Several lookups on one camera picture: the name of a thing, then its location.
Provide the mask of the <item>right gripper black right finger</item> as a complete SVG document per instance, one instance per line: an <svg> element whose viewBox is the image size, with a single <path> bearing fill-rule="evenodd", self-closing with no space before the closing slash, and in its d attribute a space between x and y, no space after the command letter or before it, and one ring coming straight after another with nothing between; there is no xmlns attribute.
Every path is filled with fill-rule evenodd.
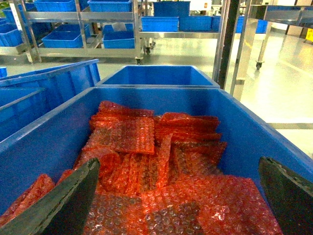
<svg viewBox="0 0 313 235"><path fill-rule="evenodd" d="M269 157L259 160L267 202L285 235L313 233L313 183Z"/></svg>

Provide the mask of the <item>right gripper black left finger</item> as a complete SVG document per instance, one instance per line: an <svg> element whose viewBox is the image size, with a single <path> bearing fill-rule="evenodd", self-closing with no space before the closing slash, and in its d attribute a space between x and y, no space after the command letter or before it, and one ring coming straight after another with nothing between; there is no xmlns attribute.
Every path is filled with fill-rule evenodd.
<svg viewBox="0 0 313 235"><path fill-rule="evenodd" d="M2 226L2 235L81 235L94 199L100 162L84 163L48 194Z"/></svg>

